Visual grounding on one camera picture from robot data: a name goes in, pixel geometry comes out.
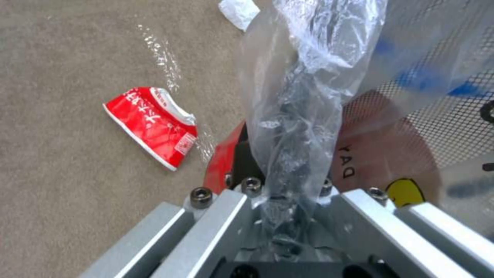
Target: trash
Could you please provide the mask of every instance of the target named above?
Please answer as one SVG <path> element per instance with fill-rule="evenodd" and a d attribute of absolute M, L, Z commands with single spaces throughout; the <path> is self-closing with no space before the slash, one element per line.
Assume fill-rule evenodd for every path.
<path fill-rule="evenodd" d="M 244 32 L 259 13 L 259 8 L 252 0 L 223 0 L 218 7 L 233 25 Z"/>
<path fill-rule="evenodd" d="M 243 37 L 241 97 L 251 151 L 266 176 L 261 216 L 275 260 L 299 259 L 344 100 L 366 74 L 386 4 L 276 0 Z"/>
<path fill-rule="evenodd" d="M 103 107 L 141 147 L 172 171 L 198 136 L 194 115 L 180 108 L 165 89 L 135 87 Z"/>

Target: metal bar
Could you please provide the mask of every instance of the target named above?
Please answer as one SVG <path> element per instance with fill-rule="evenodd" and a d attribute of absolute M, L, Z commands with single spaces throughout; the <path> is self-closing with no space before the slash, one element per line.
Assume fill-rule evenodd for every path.
<path fill-rule="evenodd" d="M 494 244 L 435 206 L 424 203 L 395 215 L 476 277 L 494 277 Z"/>
<path fill-rule="evenodd" d="M 361 189 L 334 197 L 328 208 L 326 226 L 354 261 L 377 256 L 400 277 L 471 277 Z"/>
<path fill-rule="evenodd" d="M 145 277 L 172 251 L 193 224 L 192 213 L 161 203 L 81 277 Z"/>
<path fill-rule="evenodd" d="M 239 251 L 251 212 L 247 196 L 224 190 L 152 277 L 209 277 L 222 258 Z"/>

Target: plastic bag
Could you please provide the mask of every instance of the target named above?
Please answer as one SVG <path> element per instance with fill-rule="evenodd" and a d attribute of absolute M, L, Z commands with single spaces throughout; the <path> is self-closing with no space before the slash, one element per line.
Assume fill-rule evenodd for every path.
<path fill-rule="evenodd" d="M 454 22 L 444 16 L 429 20 L 430 26 L 455 28 L 447 28 L 449 34 L 429 49 L 420 46 L 425 55 L 411 66 L 396 67 L 396 75 L 388 75 L 391 81 L 345 105 L 331 181 L 340 191 L 379 187 L 398 207 L 431 202 L 494 238 L 494 171 L 489 166 L 494 163 L 494 19 L 489 17 L 494 2 L 429 5 L 418 15 L 431 8 L 457 9 Z M 387 17 L 381 39 L 393 20 Z M 410 24 L 420 25 L 420 17 Z M 399 28 L 398 22 L 392 27 Z M 409 55 L 390 49 L 397 59 Z M 381 69 L 390 63 L 371 68 L 371 62 L 366 78 L 385 73 Z"/>
<path fill-rule="evenodd" d="M 492 50 L 482 44 L 494 23 L 493 7 L 488 0 L 420 0 L 413 7 L 394 1 L 359 92 L 389 80 L 399 92 L 387 95 L 390 105 L 354 133 L 396 122 L 452 91 L 490 90 L 492 84 L 473 87 L 465 80 L 494 66 Z"/>
<path fill-rule="evenodd" d="M 266 175 L 263 224 L 273 241 L 302 237 L 333 158 L 342 101 L 357 92 L 385 10 L 386 0 L 276 0 L 242 40 L 241 96 Z"/>

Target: red plastic part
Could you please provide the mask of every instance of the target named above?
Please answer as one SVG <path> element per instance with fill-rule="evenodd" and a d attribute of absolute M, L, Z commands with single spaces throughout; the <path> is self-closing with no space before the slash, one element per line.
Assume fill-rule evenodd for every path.
<path fill-rule="evenodd" d="M 220 194 L 227 188 L 225 175 L 232 170 L 235 145 L 239 141 L 244 124 L 245 121 L 242 121 L 224 141 L 216 146 L 214 155 L 209 161 L 203 186 L 211 189 L 216 194 Z"/>

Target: plastic film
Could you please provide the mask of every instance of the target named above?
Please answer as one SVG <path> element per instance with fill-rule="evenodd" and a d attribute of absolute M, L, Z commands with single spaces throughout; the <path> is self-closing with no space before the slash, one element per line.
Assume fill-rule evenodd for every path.
<path fill-rule="evenodd" d="M 153 54 L 156 65 L 165 74 L 165 84 L 168 92 L 172 95 L 178 94 L 180 92 L 182 76 L 177 59 L 170 49 L 168 40 L 166 38 L 159 39 L 153 34 L 150 28 L 142 24 L 138 24 L 137 29 L 142 32 L 141 35 L 144 38 L 147 48 Z M 200 119 L 196 120 L 196 124 L 199 134 L 195 147 L 201 156 L 202 162 L 207 164 L 214 154 L 216 140 L 208 124 L 202 123 Z"/>
<path fill-rule="evenodd" d="M 333 158 L 342 105 L 367 70 L 385 0 L 277 0 L 249 26 L 239 78 L 264 227 L 276 260 L 296 259 Z"/>

